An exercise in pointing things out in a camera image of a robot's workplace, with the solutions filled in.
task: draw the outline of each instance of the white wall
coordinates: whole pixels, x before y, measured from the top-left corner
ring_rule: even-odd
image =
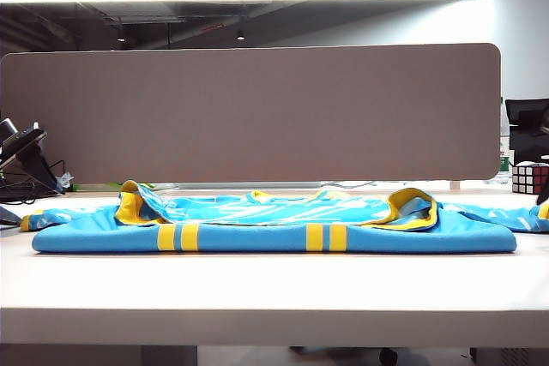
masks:
[[[549,97],[549,0],[461,0],[379,15],[272,45],[457,42],[491,42],[500,49],[505,99]]]

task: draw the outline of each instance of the rubik's cube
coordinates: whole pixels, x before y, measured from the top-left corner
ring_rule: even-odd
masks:
[[[538,195],[549,177],[549,166],[513,166],[513,192]]]

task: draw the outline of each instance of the blue fabric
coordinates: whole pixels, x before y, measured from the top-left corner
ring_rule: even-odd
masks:
[[[323,251],[329,251],[330,225],[347,228],[347,252],[375,253],[499,253],[516,248],[512,231],[549,231],[547,219],[532,209],[494,209],[473,205],[436,203],[436,221],[411,230],[397,231],[362,224],[389,213],[387,202],[365,196],[314,198],[248,194],[162,199],[142,186],[141,218],[162,217],[175,224],[174,250],[184,225],[199,224],[198,250],[242,252],[300,252],[307,250],[307,224],[322,224]],[[414,197],[398,211],[391,224],[423,221],[431,203]],[[38,251],[64,253],[158,252],[162,225],[121,224],[118,207],[82,210],[46,210],[29,218],[30,230],[41,230],[33,239]]]

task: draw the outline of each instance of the exposed ductwork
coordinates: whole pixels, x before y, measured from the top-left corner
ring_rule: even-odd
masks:
[[[43,33],[39,33],[31,29],[30,27],[26,27],[20,22],[14,21],[13,19],[10,19],[8,16],[5,15],[0,15],[0,27],[10,27],[19,33],[26,34],[27,36],[41,42],[48,41],[48,37],[45,36]]]
[[[36,19],[36,21],[43,28],[45,28],[50,34],[52,34],[56,38],[62,40],[64,43],[68,43],[68,44],[75,43],[75,36],[65,27],[62,27],[59,24],[57,24],[55,21],[52,21],[51,19],[44,17],[43,15],[36,12],[32,8],[29,8],[24,5],[19,5],[19,7],[21,9],[25,9],[30,15],[34,17],[34,19]]]
[[[294,4],[296,3],[271,3],[269,5],[262,6],[261,8],[251,11],[248,14],[247,18],[253,19],[254,17],[266,15],[267,13],[275,12],[276,10],[284,9],[289,6],[293,6]],[[193,38],[195,36],[200,36],[201,34],[205,34],[212,27],[227,27],[235,25],[240,21],[241,18],[239,16],[227,17],[226,19],[222,19],[220,21],[217,21],[216,23],[209,23],[207,25],[202,25],[191,30],[175,33],[173,34],[173,36],[170,36],[169,42],[168,39],[154,40],[152,42],[138,45],[136,49],[160,49],[167,46],[169,43],[177,43],[186,39]]]
[[[0,41],[0,56],[6,53],[29,51],[29,50],[30,49],[27,46],[20,45],[18,43],[12,42],[7,39],[2,39],[2,41]]]
[[[47,43],[32,38],[22,31],[4,25],[0,26],[0,38],[2,39],[2,42],[4,42],[6,39],[11,39],[14,41],[14,43],[18,45],[25,45],[32,50],[48,50]]]

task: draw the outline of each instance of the floor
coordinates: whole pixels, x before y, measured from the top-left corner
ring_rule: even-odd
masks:
[[[399,366],[471,366],[468,349],[397,349]],[[303,354],[279,346],[201,346],[198,366],[370,366],[379,350],[310,348]],[[140,366],[138,346],[3,345],[2,366]]]

